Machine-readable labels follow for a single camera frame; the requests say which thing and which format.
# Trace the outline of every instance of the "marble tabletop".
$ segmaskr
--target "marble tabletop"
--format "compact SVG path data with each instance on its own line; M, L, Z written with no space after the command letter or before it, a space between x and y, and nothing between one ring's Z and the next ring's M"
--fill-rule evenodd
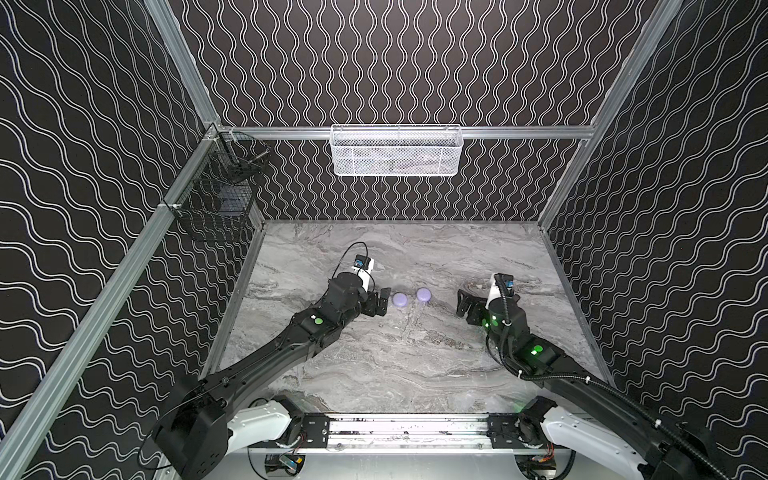
M269 223L220 366L317 300L357 240L375 260L377 289L405 293L408 306L390 300L386 316L359 316L336 343L273 382L275 393L323 412L514 412L537 394L556 398L506 372L485 351L482 328L455 315L456 290L487 289L494 272L515 276L532 332L600 376L538 227L520 223ZM361 251L350 250L342 268ZM415 298L423 286L432 291L426 304Z

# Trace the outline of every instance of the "white wire basket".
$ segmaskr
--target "white wire basket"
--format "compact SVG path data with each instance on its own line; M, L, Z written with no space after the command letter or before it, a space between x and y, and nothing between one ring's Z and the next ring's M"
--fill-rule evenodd
M331 127L336 175L452 177L464 140L459 125L351 125Z

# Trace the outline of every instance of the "purple round object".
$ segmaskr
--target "purple round object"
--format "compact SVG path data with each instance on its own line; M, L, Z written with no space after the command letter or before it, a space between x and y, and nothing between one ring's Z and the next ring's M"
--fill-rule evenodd
M395 306L406 306L408 305L408 297L404 293L395 293L395 296L392 297L392 303Z
M416 298L421 302L428 302L432 298L432 292L428 288L420 288L416 290Z

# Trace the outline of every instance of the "patterned wall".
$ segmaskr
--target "patterned wall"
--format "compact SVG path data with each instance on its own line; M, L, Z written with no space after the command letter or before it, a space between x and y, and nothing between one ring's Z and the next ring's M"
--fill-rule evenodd
M654 0L172 0L222 121L582 125Z
M768 2L686 0L551 229L617 384L768 478Z
M195 243L174 224L23 478L152 478L138 446L175 379L202 370L247 250ZM141 461L159 458L149 442Z
M280 141L257 203L281 220L532 220L576 140L466 141L453 177L338 177L326 141Z
M140 0L0 0L0 439L204 127Z

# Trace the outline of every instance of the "wavy line wallpaper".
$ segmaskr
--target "wavy line wallpaper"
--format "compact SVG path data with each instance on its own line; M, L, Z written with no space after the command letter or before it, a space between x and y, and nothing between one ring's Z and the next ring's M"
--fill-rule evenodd
M222 122L583 125L654 0L171 0Z
M175 379L202 371L248 244L196 243L172 226L23 478L152 478L138 446ZM159 458L149 442L141 461Z
M140 0L0 0L0 439L197 145Z
M768 2L687 0L551 238L617 384L768 478Z
M338 177L327 141L279 141L257 203L278 220L536 221L577 145L466 141L453 177Z

